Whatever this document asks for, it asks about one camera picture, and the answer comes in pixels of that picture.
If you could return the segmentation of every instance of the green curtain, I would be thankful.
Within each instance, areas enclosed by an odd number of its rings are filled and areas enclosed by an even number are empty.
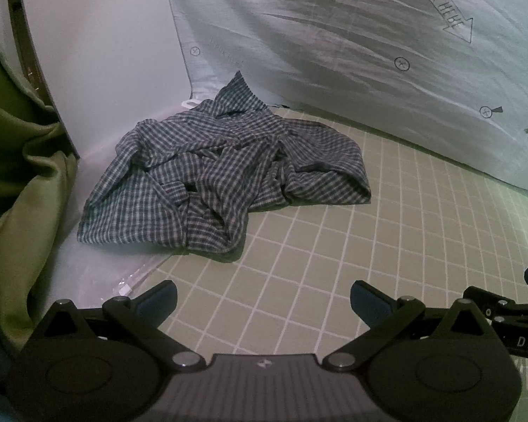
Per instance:
[[[0,335],[11,354],[34,329],[27,298],[51,252],[75,173],[54,109],[0,51]]]

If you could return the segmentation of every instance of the checkered shirt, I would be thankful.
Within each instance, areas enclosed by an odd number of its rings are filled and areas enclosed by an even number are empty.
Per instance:
[[[239,72],[215,100],[139,122],[116,153],[86,202],[80,242],[223,254],[242,241],[249,211],[371,198],[354,141],[319,122],[275,116]]]

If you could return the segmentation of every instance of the metal screw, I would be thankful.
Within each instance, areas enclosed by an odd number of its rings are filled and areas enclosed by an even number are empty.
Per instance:
[[[178,352],[172,356],[172,361],[181,367],[187,368],[189,366],[197,365],[201,360],[200,355],[192,351]]]
[[[328,361],[332,366],[345,368],[347,366],[352,366],[356,362],[356,359],[347,352],[335,352],[334,354],[329,355]]]

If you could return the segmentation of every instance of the crumpled cloth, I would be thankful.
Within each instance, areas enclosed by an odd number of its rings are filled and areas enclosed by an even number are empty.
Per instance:
[[[0,339],[12,356],[33,333],[28,297],[51,253],[75,175],[76,158],[55,110],[0,49]],[[0,366],[3,360],[0,349]]]
[[[139,122],[84,207],[85,243],[154,242],[227,253],[248,212],[296,199],[369,203],[362,152],[322,123],[282,119],[238,72],[215,97]]]

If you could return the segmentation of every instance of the white grid line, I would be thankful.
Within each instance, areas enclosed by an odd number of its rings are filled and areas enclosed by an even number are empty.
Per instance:
[[[400,155],[399,147],[401,145],[397,144],[397,155]],[[394,299],[397,299],[397,294],[399,291],[399,273],[401,271],[401,249],[403,248],[403,176],[401,170],[401,157],[397,157],[399,160],[399,246],[397,251],[397,281],[395,282],[395,294]]]
[[[321,329],[319,331],[319,336],[317,337],[317,341],[315,342],[315,348],[313,349],[313,351],[315,353],[317,353],[317,350],[319,349],[319,344],[322,341],[322,335],[324,334],[325,327],[327,326],[327,319],[329,318],[329,314],[331,314],[331,306],[333,304],[334,296],[336,295],[335,292],[336,292],[336,289],[337,289],[337,286],[338,286],[338,279],[340,278],[340,272],[342,270],[342,266],[344,265],[344,255],[346,254],[346,247],[348,245],[348,237],[350,236],[350,228],[352,227],[352,221],[354,219],[354,211],[355,210],[356,210],[356,206],[354,205],[352,207],[352,212],[350,213],[350,220],[348,222],[346,239],[344,241],[344,245],[342,246],[342,256],[343,256],[343,258],[340,260],[340,262],[338,264],[336,276],[334,278],[333,288],[332,288],[332,290],[331,290],[331,292],[329,294],[330,297],[329,297],[329,304],[327,305],[327,312],[325,313],[325,317],[322,319],[322,324],[321,324]]]
[[[508,189],[507,191],[508,191],[508,195],[511,197],[511,203],[514,203],[512,190]],[[503,202],[504,202],[504,197],[502,195],[502,191],[500,193],[500,196],[503,198]],[[507,214],[507,216],[508,216],[509,221],[512,222],[511,214]],[[515,238],[516,238],[516,243],[518,245],[518,251],[522,254],[521,246],[520,246],[520,243],[518,242],[518,235],[517,234],[515,234]],[[527,360],[525,360],[525,372],[528,372],[528,361]],[[516,420],[518,420],[519,407],[520,407],[520,403],[517,405]]]
[[[446,173],[448,174],[448,179],[450,181],[450,185],[452,185],[452,177],[450,176],[450,171],[448,169],[448,164],[446,164]],[[452,189],[452,196],[454,198],[455,213],[458,215],[458,219],[459,219],[459,207],[458,207],[457,201],[455,200],[455,191],[454,191],[454,189]],[[462,242],[465,243],[466,240],[463,237],[463,229],[462,229],[462,224],[461,223],[459,224],[459,234],[462,237]],[[465,266],[465,269],[466,269],[466,289],[467,289],[467,287],[470,284],[470,282],[469,282],[470,279],[469,279],[469,273],[467,271],[467,252],[466,252],[466,246],[465,245],[462,245],[462,250],[463,250],[463,265]]]
[[[226,344],[226,345],[228,345],[228,346],[235,347],[235,345],[234,345],[233,343],[230,343],[229,341],[224,340],[223,338],[216,337],[215,335],[212,335],[211,333],[207,333],[207,332],[204,333],[204,331],[203,331],[201,328],[194,327],[193,325],[190,325],[190,324],[188,324],[188,323],[186,323],[186,322],[184,322],[184,321],[182,321],[182,320],[180,320],[180,319],[176,319],[176,323],[177,323],[177,324],[181,324],[181,325],[183,325],[183,326],[186,326],[186,327],[188,327],[188,328],[191,328],[192,330],[195,330],[196,332],[198,332],[199,334],[201,334],[202,337],[205,336],[205,337],[208,337],[208,338],[214,339],[214,340],[216,340],[216,341],[219,341],[219,342],[221,342],[221,343],[224,343],[224,344]],[[248,349],[245,349],[245,350],[246,350],[248,353],[250,353],[250,354],[256,354],[256,352],[249,351]]]
[[[174,255],[176,254],[173,254],[171,255],[170,257],[168,257],[164,262],[161,263],[161,265],[157,268],[158,270],[162,271],[161,270],[161,266],[164,265],[167,261],[169,261]],[[182,256],[183,254],[180,254],[178,255],[178,258],[176,259],[176,261],[172,264],[172,266],[170,267],[170,269],[168,271],[162,271],[163,273],[169,275],[170,273],[172,273],[172,270],[175,269],[176,265],[178,264],[178,262],[180,262],[182,260]]]
[[[340,262],[340,261],[337,260],[337,259],[328,258],[328,257],[326,257],[326,256],[324,256],[324,258],[325,258],[325,259],[332,260],[332,261],[335,261],[335,262],[337,262],[337,263]],[[173,265],[173,267],[175,267],[175,266],[178,265],[179,260],[178,260],[177,262],[175,262],[175,264]],[[351,266],[354,266],[354,267],[356,267],[356,268],[364,268],[364,267],[360,267],[360,266],[353,265],[353,264],[348,263],[348,262],[345,262],[345,264],[347,264],[347,265],[351,265]],[[259,273],[265,274],[265,275],[268,274],[267,272],[263,272],[262,270],[259,270],[259,269],[257,269],[257,268],[251,268],[251,269],[254,270],[254,271],[256,271],[256,272],[259,272]],[[478,270],[476,270],[476,269],[472,269],[472,268],[471,268],[471,270],[474,270],[474,271],[476,271],[476,272],[479,272],[479,273],[481,273],[481,274],[483,274],[483,275],[485,274],[485,271],[484,271],[484,270],[483,270],[483,271],[478,271]],[[381,274],[387,274],[387,275],[389,275],[389,276],[394,276],[394,275],[392,275],[391,273],[383,273],[383,272],[378,272],[378,271],[376,271],[376,270],[373,270],[373,272],[375,272],[375,273],[381,273]],[[273,275],[273,276],[274,276],[275,278],[277,278],[277,279],[280,279],[280,280],[285,280],[285,281],[289,281],[289,282],[294,282],[294,281],[292,281],[292,280],[285,279],[285,278],[282,278],[282,277],[279,277],[279,276],[276,276],[276,275]],[[503,281],[508,281],[508,282],[516,283],[516,280],[515,280],[515,279],[509,280],[509,279],[505,279],[505,278],[503,278],[503,277],[501,277],[501,276],[499,276],[499,279],[501,279],[501,280],[503,280]],[[328,293],[328,294],[330,293],[330,292],[328,292],[328,291],[322,291],[321,289],[318,289],[318,288],[316,288],[316,287],[306,286],[306,284],[302,284],[302,285],[305,286],[305,287],[307,287],[307,288],[309,288],[309,289],[317,290],[317,291],[319,291],[319,292]],[[442,289],[442,287],[432,286],[432,285],[430,285],[430,284],[425,284],[425,285],[426,285],[426,286],[431,286],[431,287],[435,287],[435,288]]]
[[[391,187],[398,188],[398,186],[397,186],[396,184],[389,184],[389,183],[387,183],[387,182],[385,182],[385,183],[380,183],[380,187],[381,187],[383,184],[385,184],[385,185],[387,185],[387,186],[391,186]],[[408,190],[408,191],[410,191],[410,192],[417,192],[416,190],[407,189],[407,188],[402,189],[402,190]],[[421,200],[422,200],[422,196],[424,195],[424,196],[426,196],[426,197],[434,198],[435,200],[438,201],[438,198],[437,198],[436,196],[434,196],[434,195],[431,195],[430,193],[424,193],[424,192],[423,192],[423,193],[420,194],[420,195],[421,195]],[[389,200],[388,198],[381,198],[381,199],[382,199],[383,201],[386,201],[386,202],[389,202],[389,203],[392,203],[392,204],[395,204],[395,205],[403,205],[403,206],[407,206],[407,207],[410,207],[410,208],[415,209],[415,210],[417,210],[417,211],[420,211],[420,210],[421,210],[421,208],[418,208],[418,207],[416,207],[416,206],[407,205],[407,204],[402,203],[402,202],[399,203],[398,201]],[[464,225],[469,225],[469,224],[466,224],[466,223],[464,223],[464,222],[461,221],[461,219],[460,219],[460,217],[459,217],[459,208],[461,208],[461,207],[463,207],[464,209],[470,209],[470,208],[466,208],[466,207],[464,207],[464,206],[460,206],[460,205],[458,205],[458,204],[453,204],[453,203],[450,203],[449,201],[442,200],[442,199],[440,200],[440,202],[441,202],[441,203],[446,203],[446,204],[448,204],[448,205],[454,205],[454,206],[456,206],[456,208],[458,209],[458,220],[456,220],[456,222],[459,222],[460,224],[463,223]],[[287,216],[287,215],[282,214],[282,213],[279,212],[279,211],[268,211],[268,213],[269,213],[269,214],[273,214],[273,215],[277,215],[277,216],[279,216],[279,217],[283,217],[283,218],[289,218],[289,219],[292,218],[292,217],[290,217],[290,216]],[[367,212],[362,212],[362,214],[367,214],[367,215],[371,215],[372,217],[374,217],[373,214],[368,214]],[[305,224],[305,225],[315,225],[315,226],[317,226],[316,223],[309,222],[308,220],[302,220],[302,219],[297,218],[297,217],[293,217],[293,219],[295,219],[297,222],[302,222],[302,223]],[[386,221],[388,221],[388,222],[391,222],[391,223],[393,223],[393,224],[397,224],[397,225],[399,225],[399,222],[396,222],[396,221],[394,221],[394,220],[390,220],[390,219],[384,219],[384,220],[386,220]],[[411,227],[411,228],[415,228],[415,229],[417,229],[417,230],[421,230],[421,228],[418,228],[417,226],[414,226],[414,225],[410,225],[410,224],[404,224],[404,225],[407,225],[407,226],[409,226],[409,227]],[[338,229],[330,228],[330,227],[328,227],[328,226],[325,226],[324,228],[325,228],[326,230],[330,230],[330,231],[333,231],[333,232],[343,233],[343,232],[341,232],[341,231],[338,230]],[[495,234],[492,230],[489,231],[488,233],[490,233],[492,236],[496,236],[496,237],[498,237],[498,238],[505,238],[504,236],[500,236],[500,235]],[[351,234],[352,236],[362,237],[362,236],[360,236],[360,235],[355,235],[355,234],[352,234],[352,233],[350,233],[350,234]],[[458,241],[457,239],[453,239],[453,238],[450,238],[450,239],[451,239],[452,241],[455,241],[455,242],[461,242],[461,241]],[[397,247],[397,246],[390,245],[390,244],[388,244],[388,246],[391,246],[392,248],[396,248],[396,247]]]
[[[251,320],[254,317],[254,313],[256,312],[256,306],[258,306],[258,303],[260,303],[260,300],[262,299],[262,296],[264,295],[266,287],[268,286],[268,282],[269,282],[270,278],[272,277],[272,273],[276,269],[277,261],[280,259],[280,255],[282,254],[282,249],[285,247],[285,242],[287,241],[288,236],[291,233],[291,230],[293,229],[293,225],[294,225],[294,223],[296,221],[295,217],[297,216],[298,213],[299,213],[299,208],[297,208],[296,214],[294,215],[293,219],[291,220],[291,223],[290,223],[289,228],[288,228],[288,232],[285,234],[285,237],[283,239],[282,247],[278,251],[277,256],[276,256],[276,258],[274,260],[274,263],[272,264],[272,267],[270,268],[270,273],[268,273],[266,275],[266,280],[264,282],[264,285],[262,286],[262,290],[260,290],[260,293],[258,295],[258,299],[254,303],[254,307],[252,308],[251,313],[249,314],[248,320],[246,321],[246,324],[244,325],[244,328],[243,328],[243,330],[242,330],[242,332],[240,334],[239,340],[237,341],[237,345],[235,345],[235,350],[233,351],[233,353],[235,353],[237,351],[237,349],[240,346],[240,343],[242,343],[242,341],[243,341],[244,334],[246,333],[246,331],[248,329],[248,326],[250,325]],[[311,261],[311,258],[312,258],[312,256],[309,256],[308,261],[307,261],[307,265],[309,265],[309,262]]]
[[[461,173],[461,177],[462,177],[463,187],[465,188],[465,190],[467,192],[467,202],[469,203],[469,206],[470,206],[469,209],[471,210],[471,216],[473,217],[473,225],[475,225],[475,233],[477,234],[477,248],[479,249],[479,254],[480,254],[480,258],[481,258],[481,267],[483,269],[483,281],[484,281],[484,284],[485,284],[484,289],[487,290],[487,275],[485,273],[485,266],[483,264],[483,251],[481,249],[481,239],[479,238],[479,227],[477,226],[477,222],[475,221],[475,213],[473,212],[473,206],[471,205],[471,197],[470,197],[469,192],[467,190],[467,184],[466,184],[465,176],[463,175],[463,170],[462,170],[462,173]]]
[[[328,210],[329,210],[329,207],[327,206],[325,208],[324,212],[322,213],[321,224],[319,225],[319,230],[317,231],[317,236],[315,236],[315,242],[313,243],[313,249],[311,250],[311,255],[313,255],[315,253],[315,248],[317,247],[317,243],[319,242],[319,236],[321,236],[322,225],[325,223],[325,219],[327,218]],[[295,306],[297,304],[297,300],[299,299],[299,295],[301,293],[301,287],[302,287],[303,281],[305,280],[305,276],[307,276],[307,271],[309,270],[309,266],[311,265],[311,259],[312,258],[313,257],[310,256],[310,258],[308,259],[307,265],[305,266],[305,270],[303,271],[303,276],[301,277],[301,282],[297,286],[296,296],[293,298],[293,302],[291,303],[291,307],[289,309],[289,313],[287,315],[287,318],[285,320],[284,326],[282,328],[282,332],[280,333],[280,337],[277,339],[276,347],[274,348],[274,354],[277,354],[277,350],[280,347],[280,344],[282,343],[282,339],[284,337],[285,331],[288,328],[288,320],[291,319],[291,315],[293,314],[293,310],[295,309]]]
[[[244,304],[244,303],[241,303],[240,301],[236,301],[236,300],[231,300],[230,298],[225,298],[224,301],[228,301],[228,302],[230,302],[232,304],[236,304],[237,306],[240,306],[240,307],[243,307],[243,308],[247,308],[247,309],[252,309],[253,308],[252,306],[249,306],[248,304]],[[264,311],[263,309],[258,309],[257,308],[257,309],[254,310],[254,312],[255,313],[259,313],[259,314],[267,315],[267,316],[272,317],[274,319],[285,321],[285,322],[287,322],[290,325],[297,325],[298,327],[308,328],[308,329],[310,329],[312,331],[315,331],[315,332],[320,332],[321,331],[320,328],[317,328],[317,327],[314,327],[314,326],[311,326],[311,325],[307,325],[307,324],[302,324],[301,322],[297,322],[297,321],[294,321],[293,319],[288,319],[288,318],[282,317],[280,315],[273,314],[273,313],[270,313],[268,311]],[[222,341],[224,343],[232,345],[233,347],[237,347],[236,343],[231,343],[230,341],[227,341],[227,340],[224,340],[222,338],[216,337],[215,335],[210,334],[208,331],[206,331],[204,333],[203,329],[201,329],[199,327],[196,327],[196,326],[194,326],[192,324],[188,324],[188,322],[186,322],[184,320],[181,320],[180,318],[176,319],[176,322],[179,323],[179,324],[185,325],[187,327],[191,327],[192,329],[204,334],[206,337],[212,337],[214,339],[218,339],[219,341]],[[344,339],[344,340],[347,340],[347,341],[351,341],[352,339],[354,339],[354,338],[347,337],[345,335],[341,335],[341,334],[338,334],[338,333],[335,333],[335,332],[332,332],[332,331],[329,331],[329,330],[326,330],[325,333],[327,333],[329,335],[332,335],[333,337]]]
[[[266,212],[266,214],[264,215],[264,218],[262,220],[262,222],[260,222],[260,225],[258,226],[258,230],[256,232],[256,234],[258,234],[260,232],[260,230],[262,229],[262,227],[264,226],[265,222],[266,222],[266,219],[268,218],[268,213]],[[231,280],[229,281],[229,283],[227,284],[227,287],[226,289],[224,290],[223,292],[223,295],[221,295],[221,297],[219,298],[219,301],[217,302],[217,306],[215,307],[215,310],[212,312],[211,314],[211,318],[209,319],[209,322],[207,322],[206,324],[206,328],[204,328],[203,330],[203,334],[201,335],[199,341],[197,342],[197,345],[196,345],[196,350],[197,348],[199,347],[199,345],[201,344],[201,340],[203,339],[203,336],[207,333],[207,329],[209,328],[209,326],[212,324],[213,322],[213,319],[215,319],[215,316],[217,315],[217,312],[219,311],[219,308],[221,306],[221,304],[223,303],[223,300],[225,299],[225,297],[227,296],[227,293],[229,291],[229,289],[231,289],[231,286],[233,284],[233,282],[235,281],[235,278],[237,277],[237,275],[239,274],[239,271],[240,271],[240,268],[241,266],[243,265],[244,261],[246,260],[246,256],[249,254],[249,252],[251,251],[251,248],[253,246],[253,244],[256,242],[256,238],[253,238],[252,241],[251,241],[251,244],[248,246],[248,249],[246,249],[246,252],[244,253],[243,257],[240,259],[240,262],[239,262],[239,265],[237,266],[237,268],[235,269],[235,274],[232,276]],[[249,321],[252,319],[252,316],[249,318],[249,320],[246,322],[246,324],[248,325],[249,324]]]
[[[414,151],[414,162],[417,165],[418,196],[421,202],[421,224],[422,224],[422,299],[425,299],[426,286],[426,238],[425,238],[425,212],[422,206],[421,173],[418,165],[417,151]]]
[[[357,267],[357,268],[367,270],[367,268],[364,268],[364,267]],[[257,273],[261,273],[263,275],[267,275],[267,273],[263,272],[262,270],[253,269],[253,268],[249,268],[249,269],[251,271],[254,271],[254,272],[257,272]],[[387,276],[387,277],[390,277],[390,278],[396,278],[395,275],[392,275],[392,274],[389,274],[389,273],[382,273],[381,271],[377,271],[375,269],[372,269],[372,273],[375,273],[376,275]],[[170,276],[168,276],[168,278],[171,279],[171,280],[179,281],[181,283],[184,283],[184,284],[187,284],[187,285],[193,287],[191,282],[188,282],[188,281],[186,281],[184,279],[181,279],[181,278],[179,278],[177,276],[171,276],[170,275]],[[290,283],[290,284],[293,284],[293,285],[298,285],[297,282],[295,282],[293,280],[290,280],[290,279],[286,279],[286,278],[280,277],[280,276],[272,275],[272,278],[280,280],[280,281],[284,281],[284,282],[287,282],[287,283]],[[420,282],[417,281],[417,280],[413,280],[413,279],[409,279],[409,278],[405,278],[405,277],[401,277],[400,279],[403,280],[404,282],[412,282],[412,283],[420,284]],[[429,283],[426,283],[425,286],[430,288],[430,289],[437,289],[437,290],[444,290],[444,291],[446,290],[445,287],[438,287],[438,286],[435,286],[435,285],[432,285],[432,284],[429,284]],[[330,295],[331,294],[331,292],[329,292],[328,290],[318,289],[317,287],[313,287],[313,286],[310,286],[310,285],[307,285],[307,284],[301,284],[301,287],[304,288],[304,289],[308,289],[308,290],[314,290],[317,293],[321,293],[321,294],[325,294],[325,295]],[[196,289],[200,290],[201,292],[205,292],[205,293],[207,293],[209,295],[213,295],[213,296],[215,296],[217,298],[223,295],[223,294],[220,294],[218,292],[214,292],[214,291],[212,291],[210,289],[206,289],[205,287],[201,287],[201,286],[197,286]],[[347,295],[341,295],[341,294],[335,293],[333,296],[336,297],[336,298],[342,299],[342,300],[348,300],[348,296]],[[254,308],[254,306],[252,306],[252,305],[243,303],[242,301],[234,300],[232,298],[225,297],[225,300],[230,301],[231,303],[238,304],[239,306],[243,306],[243,307],[249,308],[249,309],[253,309]],[[281,318],[282,320],[286,319],[285,317],[279,316],[277,314],[269,313],[269,312],[263,311],[261,309],[256,309],[256,311],[265,312],[266,314],[269,314],[272,317],[278,317],[278,318]]]
[[[495,209],[497,209],[497,206],[495,204],[495,197],[494,195],[491,194],[491,200],[493,201],[493,204],[495,205]],[[503,221],[502,220],[499,220],[499,223],[501,224],[501,229],[503,231],[503,235],[504,235],[504,241],[506,242],[507,241],[507,237],[506,237],[506,233],[504,232],[504,225],[503,225]],[[511,253],[510,253],[510,249],[508,248],[508,243],[506,245],[506,248],[507,248],[507,252],[508,252],[508,260],[510,261],[510,266],[511,266],[511,271],[513,273],[513,281],[514,281],[514,290],[515,290],[515,294],[516,294],[516,300],[518,300],[518,288],[516,287],[517,286],[517,283],[516,283],[516,278],[514,276],[514,266],[513,266],[513,259],[511,258]]]
[[[475,183],[475,188],[477,189],[477,192],[479,193],[479,196],[481,198],[483,198],[483,196],[481,195],[481,191],[479,190],[479,185],[478,183],[476,182]],[[485,212],[485,221],[487,222],[487,225],[489,226],[489,230],[491,230],[491,223],[489,222],[489,218],[487,217],[487,214]],[[497,255],[497,246],[495,245],[495,240],[493,239],[493,236],[491,235],[491,241],[493,242],[493,250],[494,250],[494,254],[495,254],[495,261],[497,262],[497,272],[499,273],[499,276],[501,275],[501,270],[499,269],[499,257]],[[501,284],[501,295],[504,294],[504,288],[503,288],[503,281],[501,278],[499,278],[499,282]]]
[[[190,299],[190,296],[192,295],[192,293],[194,292],[194,289],[197,287],[197,284],[198,282],[201,280],[201,277],[203,276],[203,273],[206,272],[206,268],[209,266],[209,263],[211,262],[211,260],[207,260],[205,266],[203,267],[203,269],[201,270],[201,272],[199,273],[199,276],[197,277],[195,283],[193,284],[192,288],[190,289],[190,291],[188,292],[188,294],[186,295],[186,298],[184,298],[184,302],[180,305],[180,307],[178,308],[178,312],[176,313],[173,321],[170,323],[170,326],[168,327],[168,329],[170,330],[172,328],[172,326],[175,324],[176,322],[176,319],[178,318],[178,316],[180,315],[180,313],[182,312],[183,310],[183,307],[186,306],[186,303],[187,301]]]
[[[433,158],[430,158],[430,166],[432,167],[432,174],[434,174],[434,163],[432,162]],[[442,204],[440,203],[440,193],[438,191],[438,183],[436,183],[436,198],[438,199],[438,209],[440,210],[440,225],[442,226],[442,245],[444,247],[444,262],[446,268],[446,306],[450,306],[450,286],[448,278],[448,249],[446,246],[446,238],[444,233],[444,215],[442,213]]]
[[[511,197],[511,200],[512,200],[512,198],[513,198],[513,193],[512,193],[512,191],[511,191],[510,189],[507,189],[506,192],[508,192],[508,195]],[[513,217],[511,216],[511,214],[508,214],[507,217],[508,217],[509,222],[511,223],[511,226],[514,226],[514,225],[513,225]],[[515,233],[514,236],[515,236],[515,239],[516,239],[516,245],[518,246],[518,252],[520,253],[520,256],[521,256],[521,258],[522,258],[522,265],[527,267],[527,266],[528,266],[528,265],[527,265],[528,262],[527,262],[527,261],[526,261],[526,262],[524,261],[525,256],[524,256],[524,254],[523,254],[523,252],[522,252],[522,249],[521,249],[521,246],[520,246],[520,242],[518,241],[518,234]]]
[[[367,145],[367,135],[368,135],[368,133],[365,134],[364,147],[366,147],[366,145]],[[381,153],[379,154],[379,160],[380,160],[380,167],[379,167],[379,189],[378,189],[378,193],[377,193],[376,228],[375,228],[375,230],[373,232],[372,256],[370,257],[370,265],[369,265],[369,269],[367,271],[367,283],[370,283],[370,281],[372,280],[373,258],[374,258],[374,255],[376,255],[377,229],[378,229],[378,226],[379,226],[379,210],[381,208],[381,186],[383,185],[383,183],[381,182],[381,179],[382,179],[382,176],[383,176],[383,144],[381,145]],[[365,325],[365,322],[362,319],[360,319],[358,321],[358,327],[356,328],[356,335],[355,336],[358,336],[360,329],[364,325]]]

